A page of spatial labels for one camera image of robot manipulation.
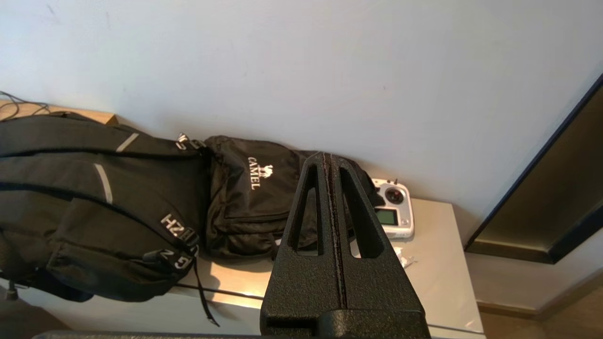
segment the black textured bracket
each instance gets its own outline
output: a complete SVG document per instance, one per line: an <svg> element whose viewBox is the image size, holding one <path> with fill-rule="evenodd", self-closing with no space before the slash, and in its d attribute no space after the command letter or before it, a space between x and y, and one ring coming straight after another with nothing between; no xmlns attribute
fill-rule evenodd
<svg viewBox="0 0 603 339"><path fill-rule="evenodd" d="M297 253L311 189L317 196L318 256ZM348 223L361 259L351 254ZM341 157L317 153L304 164L260 329L291 337L430 338L421 302L352 166Z"/></svg>

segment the floor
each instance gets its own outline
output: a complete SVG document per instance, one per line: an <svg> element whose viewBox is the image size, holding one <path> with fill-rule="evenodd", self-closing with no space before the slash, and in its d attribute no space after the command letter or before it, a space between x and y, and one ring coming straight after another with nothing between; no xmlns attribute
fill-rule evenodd
<svg viewBox="0 0 603 339"><path fill-rule="evenodd" d="M603 338L603 286L542 322L488 313L481 317L488 339ZM0 299L0 338L30 339L52 329L68 328L40 308Z"/></svg>
<svg viewBox="0 0 603 339"><path fill-rule="evenodd" d="M603 338L603 286L538 322L482 313L488 339L600 339Z"/></svg>

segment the black bag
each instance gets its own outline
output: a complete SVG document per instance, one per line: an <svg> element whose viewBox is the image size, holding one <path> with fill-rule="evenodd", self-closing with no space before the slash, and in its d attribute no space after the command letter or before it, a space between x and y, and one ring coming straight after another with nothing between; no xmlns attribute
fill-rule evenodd
<svg viewBox="0 0 603 339"><path fill-rule="evenodd" d="M214 258L276 255L297 189L300 171L315 151L295 151L267 141L213 136L205 140L213 158L211 203L203 237ZM384 204L372 180L349 160L374 206ZM308 194L299 247L317 242L315 194Z"/></svg>
<svg viewBox="0 0 603 339"><path fill-rule="evenodd" d="M194 264L209 164L186 136L75 114L0 123L2 277L76 301L165 294Z"/></svg>

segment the wooden floor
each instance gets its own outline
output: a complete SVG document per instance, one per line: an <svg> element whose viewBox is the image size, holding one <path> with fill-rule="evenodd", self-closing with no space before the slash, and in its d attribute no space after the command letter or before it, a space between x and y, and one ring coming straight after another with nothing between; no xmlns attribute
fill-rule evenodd
<svg viewBox="0 0 603 339"><path fill-rule="evenodd" d="M488 339L600 339L603 286L541 322L488 313L481 317Z"/></svg>

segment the reflective strip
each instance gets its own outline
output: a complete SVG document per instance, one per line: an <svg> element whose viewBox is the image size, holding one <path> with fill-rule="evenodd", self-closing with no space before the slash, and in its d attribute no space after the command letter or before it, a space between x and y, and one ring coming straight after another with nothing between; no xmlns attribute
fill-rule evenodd
<svg viewBox="0 0 603 339"><path fill-rule="evenodd" d="M115 150L117 153L122 152L126 147L130 146L130 144L136 139L138 138L139 134L138 133L132 133L132 135L130 137L128 137L128 139L126 139L124 142L121 143L121 145L117 148L117 150Z"/></svg>
<svg viewBox="0 0 603 339"><path fill-rule="evenodd" d="M105 169L102 165L95 163L94 167L98 172L98 175L101 178L101 183L103 183L103 189L105 190L105 201L108 204L113 203L113 193L111 193L111 185L109 185L109 179L107 178L107 173L105 173Z"/></svg>

